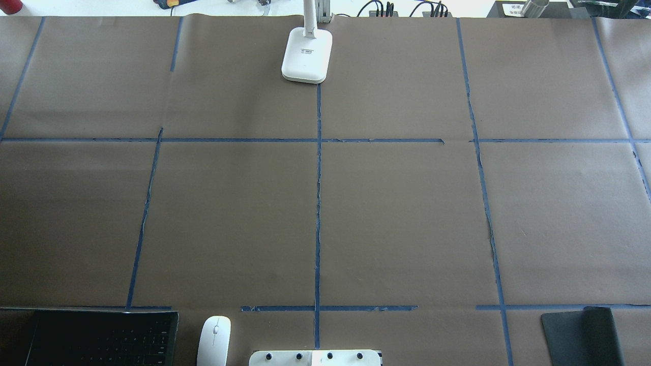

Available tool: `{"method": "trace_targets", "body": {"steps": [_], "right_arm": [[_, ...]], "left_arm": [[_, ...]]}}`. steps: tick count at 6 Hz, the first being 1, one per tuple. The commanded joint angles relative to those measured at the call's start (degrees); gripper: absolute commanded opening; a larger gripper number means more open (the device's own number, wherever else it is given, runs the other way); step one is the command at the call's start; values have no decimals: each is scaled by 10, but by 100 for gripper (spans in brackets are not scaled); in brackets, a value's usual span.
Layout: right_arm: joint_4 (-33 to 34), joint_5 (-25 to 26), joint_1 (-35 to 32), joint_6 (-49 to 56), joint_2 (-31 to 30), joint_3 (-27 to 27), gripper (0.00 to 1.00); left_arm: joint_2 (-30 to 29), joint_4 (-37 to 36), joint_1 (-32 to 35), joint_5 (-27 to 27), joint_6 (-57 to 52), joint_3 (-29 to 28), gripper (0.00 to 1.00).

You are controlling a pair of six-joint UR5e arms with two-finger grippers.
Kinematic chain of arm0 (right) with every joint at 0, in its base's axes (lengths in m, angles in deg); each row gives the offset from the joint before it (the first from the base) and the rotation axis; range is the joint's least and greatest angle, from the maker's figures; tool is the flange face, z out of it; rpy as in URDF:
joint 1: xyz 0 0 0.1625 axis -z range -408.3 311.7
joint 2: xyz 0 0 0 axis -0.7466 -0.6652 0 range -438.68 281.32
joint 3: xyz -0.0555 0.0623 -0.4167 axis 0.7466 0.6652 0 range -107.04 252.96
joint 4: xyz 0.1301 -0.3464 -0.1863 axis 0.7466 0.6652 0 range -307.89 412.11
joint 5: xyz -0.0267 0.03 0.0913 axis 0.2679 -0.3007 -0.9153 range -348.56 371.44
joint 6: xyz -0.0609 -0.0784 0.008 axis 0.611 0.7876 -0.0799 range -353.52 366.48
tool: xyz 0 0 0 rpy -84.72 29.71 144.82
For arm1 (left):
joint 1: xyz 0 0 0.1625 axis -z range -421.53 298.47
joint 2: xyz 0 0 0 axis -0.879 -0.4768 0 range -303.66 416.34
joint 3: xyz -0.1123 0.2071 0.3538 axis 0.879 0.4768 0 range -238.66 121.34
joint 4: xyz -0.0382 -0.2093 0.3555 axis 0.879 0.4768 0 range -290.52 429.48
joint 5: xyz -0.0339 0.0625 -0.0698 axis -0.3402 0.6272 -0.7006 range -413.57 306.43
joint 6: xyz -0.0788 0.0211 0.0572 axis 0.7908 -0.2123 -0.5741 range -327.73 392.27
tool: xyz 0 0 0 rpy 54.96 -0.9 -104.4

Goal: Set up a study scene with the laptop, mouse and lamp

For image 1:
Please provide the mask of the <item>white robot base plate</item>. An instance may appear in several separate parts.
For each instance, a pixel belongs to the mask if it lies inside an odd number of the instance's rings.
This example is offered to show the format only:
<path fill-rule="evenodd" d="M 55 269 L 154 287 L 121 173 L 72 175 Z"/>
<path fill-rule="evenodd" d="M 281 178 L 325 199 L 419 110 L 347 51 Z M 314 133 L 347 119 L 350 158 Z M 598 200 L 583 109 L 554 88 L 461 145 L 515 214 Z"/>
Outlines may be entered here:
<path fill-rule="evenodd" d="M 381 352 L 371 349 L 256 351 L 249 365 L 382 365 Z"/>

